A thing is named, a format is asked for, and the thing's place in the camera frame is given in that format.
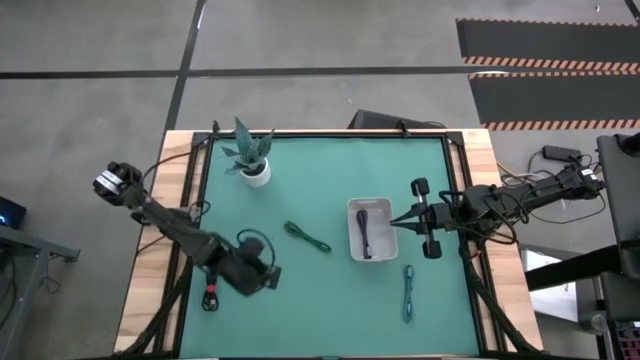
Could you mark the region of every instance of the black metal frame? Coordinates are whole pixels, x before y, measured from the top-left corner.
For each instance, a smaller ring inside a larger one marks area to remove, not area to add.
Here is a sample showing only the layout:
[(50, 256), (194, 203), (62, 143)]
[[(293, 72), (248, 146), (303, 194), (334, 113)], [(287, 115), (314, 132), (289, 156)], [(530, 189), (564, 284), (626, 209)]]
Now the black metal frame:
[[(194, 133), (193, 135), (193, 142), (197, 142), (198, 137), (201, 137), (203, 133)], [(257, 132), (257, 135), (264, 135), (265, 133), (260, 133)], [(331, 131), (331, 130), (327, 130), (326, 132), (305, 132), (305, 131), (296, 131), (296, 132), (286, 132), (286, 133), (278, 133), (276, 132), (274, 134), (274, 138), (403, 138), (403, 134), (401, 132), (379, 132), (379, 131), (357, 131), (357, 132), (335, 132), (335, 131)], [(235, 135), (232, 133), (220, 133), (217, 135), (218, 138), (221, 139), (229, 139), (229, 138), (234, 138)], [(451, 149), (450, 146), (456, 146), (456, 150), (458, 152), (459, 155), (459, 160), (460, 160), (460, 165), (461, 165), (461, 172), (462, 172), (462, 177), (463, 177), (463, 181), (465, 183), (465, 186), (471, 186), (471, 173), (469, 170), (469, 164), (467, 161), (467, 156), (465, 153), (465, 146), (464, 146), (464, 142), (461, 141), (462, 140), (462, 133), (461, 132), (456, 132), (456, 131), (448, 131), (448, 130), (442, 130), (440, 132), (435, 131), (435, 132), (431, 132), (431, 133), (412, 133), (411, 134), (412, 138), (431, 138), (431, 139), (439, 139), (441, 140), (442, 143), (442, 149), (445, 155), (445, 164), (446, 164), (446, 168), (447, 168), (447, 173), (448, 173), (448, 178), (449, 178), (449, 186), (451, 189), (454, 190), (462, 190), (462, 189), (458, 189), (457, 187), (457, 181), (456, 181), (456, 172), (453, 169), (453, 158), (452, 158), (452, 154), (451, 154)], [(206, 153), (205, 153), (205, 159), (204, 159), (204, 164), (203, 164), (203, 170), (202, 170), (202, 174), (201, 174), (201, 179), (200, 179), (200, 186), (198, 189), (198, 201), (203, 201), (204, 200), (204, 195), (205, 195), (205, 191), (206, 191), (206, 184), (207, 184), (207, 178), (208, 178), (208, 174), (209, 174), (209, 170), (210, 170), (210, 165), (211, 165), (211, 155), (212, 155), (212, 151), (213, 151), (213, 144), (214, 144), (215, 140), (212, 141), (208, 141), (207, 142), (207, 147), (206, 147)], [(199, 148), (193, 148), (193, 156), (190, 155), (189, 157), (189, 162), (187, 164), (187, 174), (185, 176), (185, 186), (183, 188), (183, 199), (185, 196), (188, 196), (188, 194), (191, 193), (191, 184), (193, 182), (193, 175), (194, 175), (194, 169), (195, 169), (195, 162), (196, 162), (196, 158), (197, 158), (197, 151), (199, 150)], [(464, 237), (464, 234), (462, 234), (461, 232), (458, 232), (458, 236), (460, 239), (461, 243), (466, 244), (467, 240)], [(490, 271), (490, 267), (488, 264), (488, 259), (486, 259), (485, 256), (480, 257), (479, 261), (480, 264), (482, 266), (482, 279), (485, 282), (485, 284), (487, 284), (487, 287), (490, 291), (490, 293), (495, 297), (495, 289), (493, 287), (493, 278), (491, 276), (491, 271)], [(172, 257), (170, 259), (170, 264), (169, 264), (169, 269), (176, 269), (177, 267), (177, 263), (178, 263), (178, 256)], [(468, 278), (468, 272), (469, 272), (469, 268), (467, 267), (466, 263), (463, 262), (463, 267), (465, 270), (465, 275)], [(179, 353), (180, 353), (180, 346), (182, 343), (182, 333), (183, 333), (183, 328), (184, 328), (184, 322), (185, 322), (185, 317), (186, 317), (186, 305), (187, 305), (187, 299), (189, 296), (189, 292), (190, 292), (190, 273), (189, 273), (189, 277), (188, 277), (188, 285), (185, 288), (183, 294), (181, 295), (181, 301), (180, 301), (180, 308), (179, 308), (179, 312), (178, 312), (178, 318), (177, 318), (177, 322), (176, 322), (176, 333), (175, 333), (175, 337), (174, 337), (174, 341), (173, 341), (173, 346), (172, 349), (168, 354), (174, 357), (178, 357)], [(170, 289), (170, 284), (173, 283), (173, 281), (169, 281), (171, 280), (169, 277), (167, 278), (167, 283), (165, 284), (165, 289), (169, 288)], [(471, 313), (472, 313), (472, 317), (474, 320), (474, 326), (475, 326), (475, 330), (476, 330), (476, 340), (478, 343), (478, 350), (480, 352), (480, 354), (484, 354), (486, 351), (488, 351), (487, 349), (487, 340), (486, 340), (486, 335), (484, 333), (484, 327), (483, 327), (483, 320), (482, 320), (482, 314), (480, 313), (480, 302), (478, 299), (478, 296), (475, 294), (475, 292), (473, 291), (473, 289), (469, 286), (469, 283), (467, 281), (467, 290), (469, 293), (469, 301), (470, 301), (470, 307), (471, 307)], [(498, 344), (498, 349), (499, 350), (506, 350), (506, 347), (501, 347), (500, 344), (502, 343), (504, 345), (504, 335), (502, 333), (502, 331), (499, 329), (499, 327), (497, 326), (497, 323), (495, 321), (493, 321), (493, 327), (494, 327), (494, 331), (495, 331), (495, 337), (496, 337), (496, 343)], [(154, 347), (154, 352), (155, 351), (162, 351), (162, 349), (156, 349)]]

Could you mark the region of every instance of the wooden table frame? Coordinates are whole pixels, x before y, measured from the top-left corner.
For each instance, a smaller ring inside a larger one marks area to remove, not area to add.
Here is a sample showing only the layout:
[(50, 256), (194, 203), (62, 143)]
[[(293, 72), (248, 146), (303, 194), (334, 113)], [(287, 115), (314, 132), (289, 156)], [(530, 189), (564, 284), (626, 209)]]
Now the wooden table frame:
[[(469, 130), (424, 130), (414, 129), (416, 134), (437, 134), (437, 133), (458, 133), (464, 146), (462, 154), (458, 153), (457, 147), (452, 146), (452, 166), (456, 174), (455, 179), (458, 189), (465, 186), (465, 172), (470, 176), (473, 184), (499, 184), (495, 156), (491, 147), (489, 132), (484, 129)], [(166, 134), (160, 160), (175, 156), (181, 153), (188, 153), (192, 150), (194, 143), (201, 142), (209, 132), (206, 131), (169, 131)], [(399, 135), (400, 130), (278, 130), (276, 134), (299, 134), (309, 135), (322, 134), (380, 134), (381, 136)], [(206, 178), (208, 172), (207, 146), (200, 146), (197, 151), (191, 152), (188, 157), (180, 157), (160, 165), (157, 169), (154, 180), (152, 196), (167, 207), (187, 206), (196, 201), (203, 190), (200, 179)], [(155, 227), (145, 227), (142, 230), (139, 247), (142, 247), (159, 237), (159, 232)], [(129, 290), (122, 313), (118, 335), (115, 342), (114, 351), (122, 351), (127, 348), (153, 317), (160, 306), (161, 299), (168, 291), (168, 285), (172, 284), (176, 278), (176, 272), (180, 268), (188, 271), (189, 267), (184, 266), (185, 259), (180, 255), (179, 248), (169, 240), (161, 240), (159, 243), (145, 250), (135, 260)], [(542, 349), (542, 341), (538, 331), (531, 299), (524, 276), (524, 270), (520, 261), (517, 245), (498, 245), (488, 242), (486, 249), (487, 262), (480, 264), (474, 262), (479, 274), (490, 274), (484, 276), (484, 281), (493, 281), (493, 288), (500, 307), (505, 311), (516, 328), (522, 335), (536, 348)], [(177, 319), (186, 311), (186, 299), (180, 299), (173, 307), (169, 318), (167, 331), (161, 333), (163, 341), (157, 342), (154, 346), (149, 346), (147, 351), (154, 352), (169, 351), (173, 348), (175, 339), (181, 338), (181, 326), (177, 326)], [(494, 321), (489, 315), (486, 307), (479, 300), (480, 312), (482, 314), (482, 326), (484, 328), (483, 338), (486, 349), (489, 350), (511, 350), (513, 346), (501, 333), (494, 328)]]

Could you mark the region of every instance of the table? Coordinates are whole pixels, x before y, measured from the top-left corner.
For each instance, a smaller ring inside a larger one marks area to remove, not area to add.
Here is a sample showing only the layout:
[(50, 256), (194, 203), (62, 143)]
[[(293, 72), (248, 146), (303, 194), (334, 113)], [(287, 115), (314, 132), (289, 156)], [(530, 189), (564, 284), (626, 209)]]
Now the table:
[[(309, 133), (357, 132), (361, 130), (305, 130)], [(373, 132), (397, 133), (396, 130), (373, 130)], [(413, 132), (438, 132), (441, 130), (413, 130)], [(491, 147), (489, 133), (483, 129), (451, 130), (461, 131), (464, 137), (467, 161), (470, 168), (471, 179), (474, 184), (499, 183), (499, 175), (495, 163), (495, 156)], [(190, 149), (193, 131), (170, 131), (167, 133), (163, 145), (161, 158), (187, 152)], [(202, 171), (204, 156), (200, 154), (196, 158), (195, 176), (191, 199), (195, 199), (198, 181)], [(454, 163), (454, 168), (459, 171), (459, 163)], [(182, 195), (184, 178), (187, 166), (187, 158), (179, 158), (163, 164), (159, 167), (152, 195), (165, 206), (178, 206)], [(142, 232), (140, 246), (153, 241), (158, 237), (155, 228), (145, 228)], [(534, 346), (542, 348), (540, 334), (538, 332), (531, 300), (529, 298), (525, 282), (522, 264), (520, 262), (517, 246), (503, 246), (489, 243), (487, 249), (491, 265), (494, 287), (498, 302), (510, 317), (515, 326)], [(126, 348), (138, 334), (144, 329), (149, 319), (153, 316), (160, 304), (163, 287), (167, 276), (168, 258), (171, 243), (163, 240), (141, 254), (135, 262), (129, 291), (121, 319), (120, 328), (114, 350)], [(172, 311), (169, 326), (165, 335), (162, 348), (168, 349), (172, 345), (175, 331), (177, 305)], [(486, 311), (482, 311), (487, 347), (496, 348), (492, 323)]]

